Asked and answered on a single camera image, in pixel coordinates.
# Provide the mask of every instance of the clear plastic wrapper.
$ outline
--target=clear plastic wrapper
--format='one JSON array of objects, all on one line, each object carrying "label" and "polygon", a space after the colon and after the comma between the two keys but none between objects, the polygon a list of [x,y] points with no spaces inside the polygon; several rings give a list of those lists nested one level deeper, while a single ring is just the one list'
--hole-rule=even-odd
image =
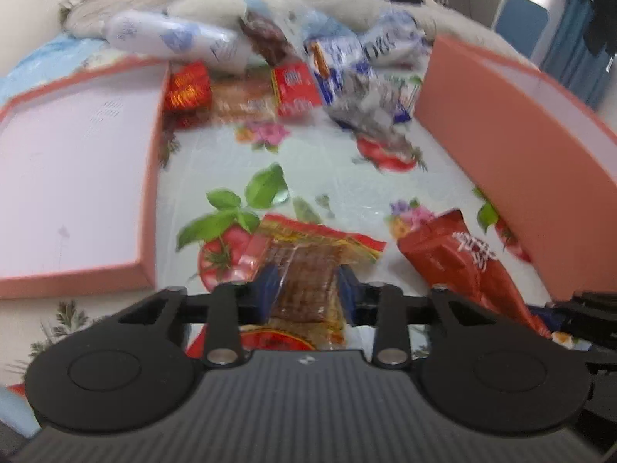
[{"label": "clear plastic wrapper", "polygon": [[430,50],[424,31],[404,10],[384,12],[374,26],[359,38],[366,59],[372,66],[412,66]]},{"label": "clear plastic wrapper", "polygon": [[402,81],[367,76],[351,69],[341,75],[337,97],[326,107],[328,115],[358,136],[374,140],[391,152],[409,154],[404,131],[394,124],[410,119],[417,91]]},{"label": "clear plastic wrapper", "polygon": [[212,106],[207,114],[211,123],[230,123],[276,118],[277,99],[271,71],[255,70],[244,79],[213,82]]},{"label": "clear plastic wrapper", "polygon": [[345,320],[336,273],[340,264],[375,261],[385,242],[323,225],[267,214],[240,259],[246,280],[272,264],[280,284],[268,328],[299,336],[318,349],[343,348]]},{"label": "clear plastic wrapper", "polygon": [[356,36],[312,40],[307,42],[306,48],[308,65],[327,105],[332,104],[342,90],[345,72],[373,76]]}]

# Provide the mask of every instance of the printed flower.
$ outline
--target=printed flower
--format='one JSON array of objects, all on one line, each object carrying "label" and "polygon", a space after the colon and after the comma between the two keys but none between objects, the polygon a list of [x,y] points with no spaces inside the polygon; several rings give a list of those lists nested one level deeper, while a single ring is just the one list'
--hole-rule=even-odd
[{"label": "printed flower", "polygon": [[274,122],[249,122],[235,130],[236,141],[250,142],[254,150],[266,149],[277,153],[280,143],[289,135],[289,131]]},{"label": "printed flower", "polygon": [[255,134],[253,131],[246,127],[236,128],[236,141],[238,142],[253,142]]},{"label": "printed flower", "polygon": [[409,210],[399,215],[399,218],[405,221],[412,230],[425,225],[428,221],[435,219],[435,214],[428,210],[424,205],[412,207]]},{"label": "printed flower", "polygon": [[264,142],[270,146],[278,146],[289,135],[289,131],[279,123],[260,123],[247,125],[256,135],[254,142]]},{"label": "printed flower", "polygon": [[417,198],[409,202],[399,200],[390,204],[391,214],[386,218],[390,233],[395,239],[403,238],[413,230],[435,219],[435,214],[424,205],[420,205]]},{"label": "printed flower", "polygon": [[396,240],[407,236],[408,233],[411,233],[411,226],[405,223],[405,221],[403,221],[400,217],[392,218],[389,221],[389,227],[390,235],[392,235]]},{"label": "printed flower", "polygon": [[568,348],[570,350],[574,348],[572,335],[568,333],[554,332],[552,337],[555,343],[558,343],[559,345],[564,346],[565,348]]},{"label": "printed flower", "polygon": [[407,212],[411,209],[411,205],[409,205],[404,200],[399,200],[398,202],[394,202],[394,204],[390,204],[390,211],[393,216],[398,216],[403,212]]}]

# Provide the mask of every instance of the red snack package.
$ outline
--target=red snack package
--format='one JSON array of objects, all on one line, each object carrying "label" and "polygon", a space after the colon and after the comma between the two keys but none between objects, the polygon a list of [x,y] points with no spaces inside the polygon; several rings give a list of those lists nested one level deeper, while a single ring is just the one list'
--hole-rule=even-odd
[{"label": "red snack package", "polygon": [[264,264],[274,264],[281,279],[268,327],[317,349],[337,349],[345,344],[345,321],[336,270],[340,264],[374,262],[385,246],[359,233],[266,214],[240,258],[238,274],[252,280]]},{"label": "red snack package", "polygon": [[172,74],[165,96],[165,109],[195,110],[212,103],[210,77],[202,62],[194,62]]},{"label": "red snack package", "polygon": [[445,284],[474,303],[550,338],[544,322],[531,315],[495,253],[469,233],[460,210],[429,221],[397,244],[429,285]]},{"label": "red snack package", "polygon": [[322,105],[322,96],[308,68],[305,63],[297,61],[272,70],[280,117],[298,115]]}]

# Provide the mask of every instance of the red foil package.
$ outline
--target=red foil package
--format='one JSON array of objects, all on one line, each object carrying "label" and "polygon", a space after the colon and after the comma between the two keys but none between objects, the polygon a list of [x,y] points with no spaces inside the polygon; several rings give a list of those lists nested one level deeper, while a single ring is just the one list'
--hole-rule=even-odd
[{"label": "red foil package", "polygon": [[495,253],[486,242],[470,234],[460,210],[429,221],[397,244],[429,285],[444,284],[474,303],[550,338],[544,322],[525,306]]},{"label": "red foil package", "polygon": [[211,103],[210,77],[202,62],[196,61],[172,74],[165,96],[166,110],[209,108]]}]

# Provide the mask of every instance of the packaged cookie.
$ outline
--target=packaged cookie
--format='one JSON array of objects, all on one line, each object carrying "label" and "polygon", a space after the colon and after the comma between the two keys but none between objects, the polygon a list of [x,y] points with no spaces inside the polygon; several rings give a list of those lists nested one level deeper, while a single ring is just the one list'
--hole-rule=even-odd
[{"label": "packaged cookie", "polygon": [[341,264],[374,262],[385,245],[358,233],[267,214],[241,257],[239,269],[246,280],[265,265],[279,271],[267,327],[299,336],[318,349],[343,348],[345,320],[337,269]]}]

